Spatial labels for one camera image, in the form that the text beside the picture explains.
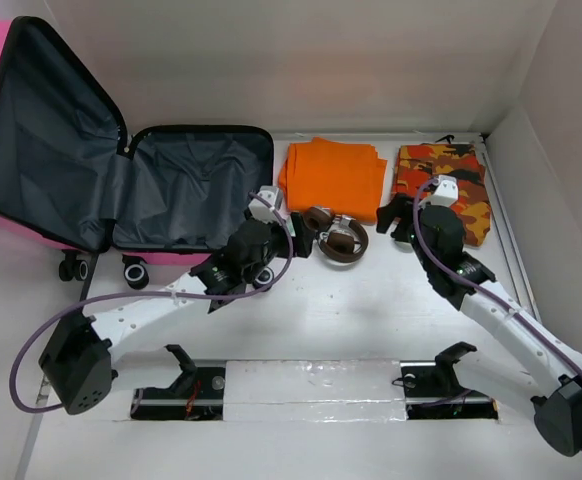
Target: white table surface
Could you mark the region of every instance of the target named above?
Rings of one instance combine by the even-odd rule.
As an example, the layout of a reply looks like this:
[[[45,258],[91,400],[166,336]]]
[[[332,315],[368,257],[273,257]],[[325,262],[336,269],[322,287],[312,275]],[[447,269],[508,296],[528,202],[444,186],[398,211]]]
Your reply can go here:
[[[390,197],[400,145],[438,138],[415,134],[325,137],[371,143],[388,160],[383,204]],[[475,135],[465,138],[480,141]],[[310,137],[277,137],[276,175],[288,144],[303,139]],[[524,290],[524,274],[506,235],[489,176],[487,189],[494,207],[492,230],[483,246],[471,254],[528,307],[531,300]],[[195,359],[414,360],[431,359],[442,349],[466,341],[493,359],[515,362],[477,324],[433,293],[409,249],[396,246],[372,227],[368,231],[370,247],[358,264],[334,267],[316,249],[309,259],[294,260],[286,277],[270,292],[234,302],[205,318],[183,317],[182,329],[171,343],[180,343]],[[275,260],[274,270],[282,262]],[[162,287],[184,271],[149,266],[148,288]],[[127,289],[120,254],[102,255],[89,296]],[[87,313],[112,305],[101,304]],[[268,372],[264,369],[257,381],[266,385],[267,375],[271,381],[280,381],[280,372]],[[234,377],[233,392],[241,385],[253,388],[249,381]],[[130,421],[130,399],[130,392],[118,392],[77,417],[63,410],[44,415],[26,478],[582,478],[582,455],[561,457],[533,425],[506,408],[498,422],[381,422],[373,418],[285,422],[266,416],[257,421],[250,408],[250,420],[196,424]]]

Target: headphones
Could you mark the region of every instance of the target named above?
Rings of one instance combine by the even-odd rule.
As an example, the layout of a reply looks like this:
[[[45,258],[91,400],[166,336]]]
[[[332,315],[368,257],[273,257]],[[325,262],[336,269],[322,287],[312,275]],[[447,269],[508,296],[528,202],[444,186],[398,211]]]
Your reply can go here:
[[[302,218],[310,229],[317,232],[318,247],[331,260],[357,262],[369,246],[366,230],[352,217],[336,216],[325,207],[311,207]]]

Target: folded orange cloth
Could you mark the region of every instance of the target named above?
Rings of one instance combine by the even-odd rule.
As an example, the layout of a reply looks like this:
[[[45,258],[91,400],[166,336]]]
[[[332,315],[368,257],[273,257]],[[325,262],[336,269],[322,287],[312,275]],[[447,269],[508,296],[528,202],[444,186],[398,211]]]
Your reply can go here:
[[[314,138],[289,145],[287,161],[278,177],[287,208],[304,212],[314,205],[328,207],[375,223],[387,161],[372,145],[337,143]]]

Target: orange camouflage shirt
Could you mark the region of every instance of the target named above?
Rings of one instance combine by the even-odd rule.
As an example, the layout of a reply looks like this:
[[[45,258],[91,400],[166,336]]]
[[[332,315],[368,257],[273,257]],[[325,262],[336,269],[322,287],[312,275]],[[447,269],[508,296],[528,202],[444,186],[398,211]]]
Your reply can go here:
[[[420,185],[432,175],[455,177],[460,195],[451,208],[464,224],[464,243],[478,247],[491,228],[491,204],[484,188],[484,172],[473,145],[406,145],[398,154],[392,194],[415,197]]]

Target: suitcase wheel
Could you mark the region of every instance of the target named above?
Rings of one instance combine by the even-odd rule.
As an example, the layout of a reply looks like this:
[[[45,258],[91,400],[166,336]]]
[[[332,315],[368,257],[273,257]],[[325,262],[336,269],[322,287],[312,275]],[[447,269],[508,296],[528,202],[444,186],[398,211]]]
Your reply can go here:
[[[63,282],[70,282],[73,279],[73,269],[71,268],[70,262],[67,260],[62,260],[60,266],[58,267],[58,276]]]
[[[149,273],[141,263],[130,263],[124,267],[124,279],[134,290],[142,290],[149,284]]]
[[[275,274],[273,273],[273,270],[271,270],[270,267],[264,267],[264,270],[262,270],[260,272],[260,275],[258,275],[256,277],[256,279],[253,281],[253,286],[255,288],[266,287],[271,282],[273,282],[274,278],[275,278]]]
[[[63,282],[77,280],[84,282],[89,276],[89,262],[86,260],[79,260],[78,254],[75,251],[67,251],[64,255],[64,260],[58,266],[58,276]]]
[[[73,278],[78,282],[84,282],[89,276],[89,264],[86,260],[78,260],[73,265]]]

